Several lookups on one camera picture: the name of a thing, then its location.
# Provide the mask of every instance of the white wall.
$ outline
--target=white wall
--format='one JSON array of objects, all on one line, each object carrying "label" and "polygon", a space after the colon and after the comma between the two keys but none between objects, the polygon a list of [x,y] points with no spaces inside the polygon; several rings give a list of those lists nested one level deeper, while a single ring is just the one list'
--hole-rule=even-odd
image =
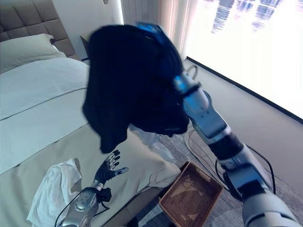
[{"label": "white wall", "polygon": [[[192,64],[186,60],[184,66]],[[303,125],[203,68],[197,80],[239,138],[270,161],[276,176],[303,193]]]},{"label": "white wall", "polygon": [[[25,0],[0,0],[1,4]],[[103,0],[53,0],[58,15],[71,40],[71,43],[81,59],[87,54],[80,35],[108,24],[122,24],[121,0],[109,0],[105,5]]]}]

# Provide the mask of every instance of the white cloth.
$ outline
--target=white cloth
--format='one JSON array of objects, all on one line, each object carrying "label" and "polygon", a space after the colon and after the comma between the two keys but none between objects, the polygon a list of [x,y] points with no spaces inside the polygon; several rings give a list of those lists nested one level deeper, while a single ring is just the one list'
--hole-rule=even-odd
[{"label": "white cloth", "polygon": [[[81,179],[75,162],[66,162],[49,168],[43,178],[32,202],[27,220],[33,227],[53,227],[57,216],[64,207],[78,194],[71,192],[73,185]],[[67,214],[66,209],[60,218],[60,223]]]}]

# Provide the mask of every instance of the sheer curtain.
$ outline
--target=sheer curtain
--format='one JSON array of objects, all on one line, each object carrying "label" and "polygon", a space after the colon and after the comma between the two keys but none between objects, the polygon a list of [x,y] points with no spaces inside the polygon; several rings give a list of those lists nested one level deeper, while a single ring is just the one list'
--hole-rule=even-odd
[{"label": "sheer curtain", "polygon": [[188,31],[198,0],[122,0],[124,24],[137,21],[159,24],[186,57]]}]

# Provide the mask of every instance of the cable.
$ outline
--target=cable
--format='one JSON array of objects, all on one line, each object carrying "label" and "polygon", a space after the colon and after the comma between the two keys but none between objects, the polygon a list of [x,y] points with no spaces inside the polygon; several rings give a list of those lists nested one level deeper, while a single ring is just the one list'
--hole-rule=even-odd
[{"label": "cable", "polygon": [[213,163],[213,161],[210,159],[210,157],[207,155],[207,153],[202,149],[202,147],[200,147],[199,146],[199,144],[197,144],[192,138],[191,138],[191,134],[192,134],[192,131],[190,132],[190,135],[189,135],[189,138],[204,152],[204,154],[207,156],[207,158],[210,160],[210,162],[215,166],[215,164]]},{"label": "cable", "polygon": [[[192,130],[192,131],[190,131],[189,132],[189,138],[188,138],[188,144],[189,144],[189,147],[191,148],[191,150],[194,152],[194,150],[193,150],[193,148],[191,147],[191,145],[190,145],[190,136],[191,136],[191,134],[194,132],[194,130]],[[206,168],[205,167],[205,165],[203,165],[203,163],[197,158],[197,160],[200,162],[200,164],[208,171],[208,173],[213,177],[213,179],[215,179],[218,183],[220,183],[221,185],[222,185],[222,183],[221,182],[219,182],[217,179],[216,179],[216,177],[208,170],[208,168]],[[224,185],[222,185],[222,187],[225,189],[225,190],[227,190],[227,191],[229,191],[228,190],[228,188],[227,187],[225,187]]]},{"label": "cable", "polygon": [[59,219],[59,217],[62,215],[62,213],[65,211],[65,209],[83,192],[85,190],[85,188],[84,189],[82,189],[81,190],[81,192],[79,192],[76,196],[75,196],[75,198],[73,198],[71,201],[70,201],[70,203],[69,204],[67,204],[65,207],[64,207],[64,209],[60,212],[60,214],[58,215],[58,217],[57,217],[57,219],[56,219],[56,221],[55,221],[55,227],[57,227],[57,221],[58,221],[58,219]]},{"label": "cable", "polygon": [[196,65],[190,66],[190,67],[186,70],[186,72],[189,73],[193,68],[195,68],[195,73],[194,73],[192,79],[195,80],[196,77],[197,77],[197,73],[198,73],[198,67],[197,67]]},{"label": "cable", "polygon": [[216,169],[217,176],[218,176],[218,178],[220,179],[220,181],[222,181],[222,182],[225,183],[225,181],[221,178],[221,176],[220,176],[219,173],[218,173],[217,164],[218,164],[218,160],[216,160],[216,163],[215,163],[215,165],[214,165],[214,167],[215,167],[215,169]]},{"label": "cable", "polygon": [[[207,156],[207,158],[210,160],[210,162],[214,165],[214,167],[215,167],[215,172],[216,172],[216,175],[218,176],[218,178],[220,179],[220,181],[222,181],[224,184],[226,184],[225,183],[225,181],[221,178],[221,176],[220,176],[220,174],[222,174],[219,170],[218,170],[218,160],[216,160],[216,162],[215,162],[215,164],[212,162],[212,160],[210,159],[210,157],[207,155],[207,153],[191,138],[191,135],[192,135],[192,133],[194,132],[195,130],[192,130],[192,131],[190,131],[189,132],[189,138],[188,138],[188,144],[189,144],[189,147],[191,148],[191,150],[196,154],[196,155],[198,155],[199,157],[201,157],[206,163],[207,163],[207,165],[211,168],[211,166],[208,164],[208,162],[202,157],[202,156],[200,156],[198,153],[196,153],[195,152],[195,150],[191,147],[191,145],[190,145],[190,140],[192,140],[204,153],[205,153],[205,155]],[[250,147],[249,145],[247,145],[247,147],[249,148],[249,149],[251,149],[253,152],[255,152],[256,154],[258,154],[261,158],[263,158],[266,162],[267,162],[267,164],[268,164],[268,166],[269,166],[269,169],[270,169],[270,173],[271,173],[271,178],[272,178],[272,183],[273,183],[273,193],[274,194],[276,194],[276,182],[275,182],[275,175],[274,175],[274,171],[273,171],[273,168],[272,168],[272,166],[271,166],[271,164],[270,164],[270,162],[264,157],[264,156],[262,156],[260,153],[258,153],[254,148],[252,148],[252,147]],[[214,175],[203,165],[203,163],[201,163],[201,165],[208,171],[208,173],[213,177],[213,178],[215,178],[214,177]]]},{"label": "cable", "polygon": [[103,212],[109,210],[109,207],[105,206],[103,202],[101,202],[101,205],[105,208],[105,210],[103,210],[103,211],[101,211],[101,212],[95,214],[93,217],[95,217],[95,216],[97,216],[97,215],[99,215],[99,214],[102,214]]},{"label": "cable", "polygon": [[276,194],[276,182],[275,182],[275,175],[274,175],[274,170],[271,167],[270,162],[263,156],[261,155],[259,152],[257,152],[254,148],[250,147],[249,145],[246,145],[249,149],[251,149],[253,152],[255,152],[257,155],[259,155],[261,158],[264,159],[264,161],[267,162],[269,169],[270,169],[270,173],[271,173],[271,179],[273,181],[273,193]]},{"label": "cable", "polygon": [[[70,203],[69,204],[67,204],[65,207],[64,207],[64,209],[60,212],[60,214],[58,215],[58,217],[57,217],[57,219],[56,219],[56,221],[55,221],[55,226],[54,227],[57,227],[57,222],[58,222],[58,219],[59,219],[59,217],[62,215],[62,213],[65,211],[65,209],[82,193],[82,192],[84,192],[84,190],[85,190],[86,188],[84,188],[84,189],[82,189],[81,190],[81,192],[79,192],[76,196],[75,196],[75,198],[73,198],[72,199],[72,201],[70,201]],[[107,206],[105,206],[104,205],[104,203],[103,202],[101,202],[101,205],[105,208],[105,210],[103,210],[103,211],[101,211],[101,212],[99,212],[99,213],[97,213],[97,214],[95,214],[93,217],[95,217],[95,216],[97,216],[97,215],[99,215],[99,214],[102,214],[103,212],[105,212],[105,211],[107,211],[107,210],[109,210],[109,207],[107,207]]]}]

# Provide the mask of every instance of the upholstered headboard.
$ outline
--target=upholstered headboard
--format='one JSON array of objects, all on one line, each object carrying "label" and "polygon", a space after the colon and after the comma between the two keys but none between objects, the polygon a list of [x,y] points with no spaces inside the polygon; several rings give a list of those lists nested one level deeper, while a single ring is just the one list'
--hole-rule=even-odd
[{"label": "upholstered headboard", "polygon": [[37,34],[50,34],[66,56],[79,60],[52,0],[32,0],[0,7],[0,42]]}]

